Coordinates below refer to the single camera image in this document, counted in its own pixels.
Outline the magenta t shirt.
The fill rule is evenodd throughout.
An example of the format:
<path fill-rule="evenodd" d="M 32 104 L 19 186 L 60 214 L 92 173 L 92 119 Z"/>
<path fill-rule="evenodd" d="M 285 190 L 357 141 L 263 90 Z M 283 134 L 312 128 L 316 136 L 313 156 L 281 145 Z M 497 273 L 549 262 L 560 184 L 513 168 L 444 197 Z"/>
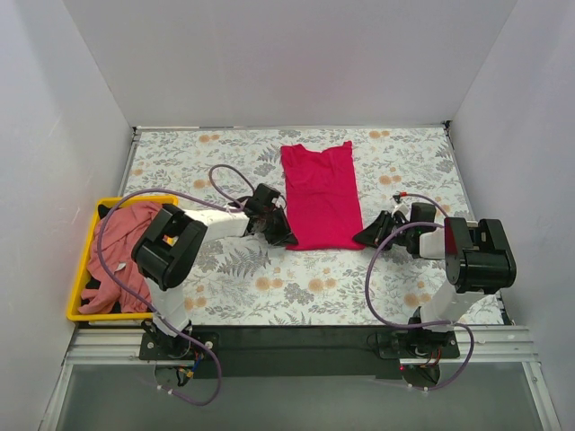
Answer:
<path fill-rule="evenodd" d="M 359 251 L 363 230 L 352 143 L 311 151 L 284 145 L 280 159 L 286 184 L 287 220 L 297 244 L 292 251 Z"/>

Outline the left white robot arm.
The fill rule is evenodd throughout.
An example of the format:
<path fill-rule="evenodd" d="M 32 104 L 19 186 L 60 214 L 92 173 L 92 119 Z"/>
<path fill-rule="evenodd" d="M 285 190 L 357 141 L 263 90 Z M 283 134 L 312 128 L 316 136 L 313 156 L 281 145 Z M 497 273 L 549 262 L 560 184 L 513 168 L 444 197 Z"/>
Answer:
<path fill-rule="evenodd" d="M 182 283 L 203 243 L 261 233 L 272 246 L 298 244 L 278 198 L 278 190 L 260 184 L 250 196 L 232 198 L 222 209 L 182 210 L 164 204 L 137 241 L 131 258 L 148 284 L 153 324 L 163 333 L 160 348 L 168 357 L 180 359 L 190 352 L 191 338 L 183 331 L 190 319 Z"/>

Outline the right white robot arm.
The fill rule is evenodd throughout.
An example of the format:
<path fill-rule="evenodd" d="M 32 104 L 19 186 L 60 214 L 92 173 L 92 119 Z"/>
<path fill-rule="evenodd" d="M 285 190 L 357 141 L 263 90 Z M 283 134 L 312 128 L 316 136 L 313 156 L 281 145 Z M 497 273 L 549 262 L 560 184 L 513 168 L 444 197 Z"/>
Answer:
<path fill-rule="evenodd" d="M 387 327 L 409 331 L 407 348 L 415 356 L 427 356 L 439 345 L 438 334 L 461 326 L 461 317 L 478 301 L 511 287 L 517 277 L 517 264 L 504 227 L 498 219 L 477 222 L 444 216 L 436 222 L 440 206 L 430 198 L 407 207 L 399 193 L 392 212 L 383 211 L 375 222 L 357 233 L 353 240 L 374 248 L 367 267 L 364 294 L 367 308 Z M 371 301 L 370 281 L 376 259 L 394 245 L 404 247 L 415 259 L 442 260 L 446 280 L 429 302 L 422 305 L 405 324 L 380 315 Z"/>

